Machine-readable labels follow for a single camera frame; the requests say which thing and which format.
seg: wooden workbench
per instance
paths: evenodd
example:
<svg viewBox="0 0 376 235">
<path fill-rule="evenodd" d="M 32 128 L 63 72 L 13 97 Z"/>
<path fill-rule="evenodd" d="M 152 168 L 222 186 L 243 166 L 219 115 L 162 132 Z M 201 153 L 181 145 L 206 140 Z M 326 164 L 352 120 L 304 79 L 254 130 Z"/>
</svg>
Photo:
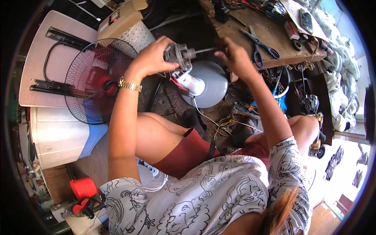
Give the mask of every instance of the wooden workbench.
<svg viewBox="0 0 376 235">
<path fill-rule="evenodd" d="M 218 36 L 221 38 L 231 38 L 236 44 L 244 47 L 251 60 L 253 60 L 255 44 L 248 36 L 239 30 L 240 28 L 244 30 L 247 29 L 231 17 L 225 24 L 218 22 L 213 17 L 214 6 L 210 2 L 210 4 L 203 4 L 206 2 L 209 2 L 209 0 L 200 0 L 201 6 L 209 17 L 209 21 L 215 28 Z M 259 40 L 265 45 L 274 48 L 279 53 L 280 59 L 276 60 L 273 59 L 263 47 L 259 47 L 259 51 L 264 60 L 264 68 L 298 64 L 304 61 L 320 61 L 326 57 L 326 52 L 321 49 L 318 49 L 314 55 L 312 55 L 306 47 L 303 47 L 300 52 L 296 51 L 292 45 L 292 41 L 288 38 L 285 27 L 276 20 L 268 18 L 260 11 L 245 8 L 230 11 L 230 13 L 244 24 L 251 25 Z"/>
</svg>

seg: brown hair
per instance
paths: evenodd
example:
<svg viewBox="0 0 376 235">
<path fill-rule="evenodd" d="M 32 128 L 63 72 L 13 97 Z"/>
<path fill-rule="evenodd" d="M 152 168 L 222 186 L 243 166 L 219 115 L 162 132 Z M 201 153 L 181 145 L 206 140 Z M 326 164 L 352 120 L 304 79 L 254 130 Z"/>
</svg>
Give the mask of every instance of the brown hair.
<svg viewBox="0 0 376 235">
<path fill-rule="evenodd" d="M 281 196 L 277 198 L 274 205 L 261 214 L 261 226 L 259 229 L 260 235 L 277 234 L 284 222 L 288 219 L 290 210 L 297 197 L 299 186 L 293 189 L 286 190 Z"/>
</svg>

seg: red shorts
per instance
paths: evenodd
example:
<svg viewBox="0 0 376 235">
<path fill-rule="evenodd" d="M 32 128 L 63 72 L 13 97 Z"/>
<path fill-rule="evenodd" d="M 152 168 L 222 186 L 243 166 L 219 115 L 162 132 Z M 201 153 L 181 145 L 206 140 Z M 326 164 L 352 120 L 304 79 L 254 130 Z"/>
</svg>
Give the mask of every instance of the red shorts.
<svg viewBox="0 0 376 235">
<path fill-rule="evenodd" d="M 188 171 L 205 161 L 210 144 L 203 140 L 196 129 L 193 129 L 164 159 L 153 164 L 153 167 L 172 177 L 180 179 Z M 215 150 L 213 157 L 220 155 Z M 268 167 L 269 150 L 260 143 L 250 143 L 231 155 L 246 155 L 259 158 Z"/>
</svg>

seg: person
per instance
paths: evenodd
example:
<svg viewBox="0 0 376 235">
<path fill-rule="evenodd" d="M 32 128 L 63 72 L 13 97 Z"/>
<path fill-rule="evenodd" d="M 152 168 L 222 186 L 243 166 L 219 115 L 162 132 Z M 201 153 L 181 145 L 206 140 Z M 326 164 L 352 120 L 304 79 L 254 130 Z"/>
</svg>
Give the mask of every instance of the person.
<svg viewBox="0 0 376 235">
<path fill-rule="evenodd" d="M 300 153 L 318 135 L 314 117 L 287 120 L 244 48 L 225 38 L 216 51 L 250 88 L 264 133 L 249 136 L 238 153 L 208 158 L 209 144 L 197 131 L 153 113 L 137 113 L 138 91 L 120 88 L 108 132 L 106 196 L 110 234 L 304 234 L 311 206 Z M 130 64 L 124 81 L 175 70 L 163 60 L 173 43 L 158 38 Z M 270 152 L 266 165 L 245 153 L 249 146 Z M 135 156 L 179 180 L 152 199 L 140 184 Z"/>
</svg>

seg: hand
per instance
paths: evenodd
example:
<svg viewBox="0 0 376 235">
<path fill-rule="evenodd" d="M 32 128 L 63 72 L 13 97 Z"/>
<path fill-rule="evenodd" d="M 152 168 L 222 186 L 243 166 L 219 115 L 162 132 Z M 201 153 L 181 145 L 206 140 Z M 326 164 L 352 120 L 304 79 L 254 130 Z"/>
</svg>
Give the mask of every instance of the hand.
<svg viewBox="0 0 376 235">
<path fill-rule="evenodd" d="M 164 50 L 172 43 L 174 42 L 166 36 L 158 38 L 155 42 L 140 51 L 135 60 L 130 64 L 126 74 L 132 73 L 137 79 L 142 80 L 148 75 L 178 68 L 178 63 L 169 63 L 163 59 Z"/>
<path fill-rule="evenodd" d="M 227 48 L 226 53 L 216 51 L 214 55 L 222 59 L 226 66 L 238 75 L 240 79 L 246 82 L 258 75 L 254 65 L 249 59 L 248 53 L 243 47 L 236 45 L 228 37 L 223 39 L 223 44 Z"/>
</svg>

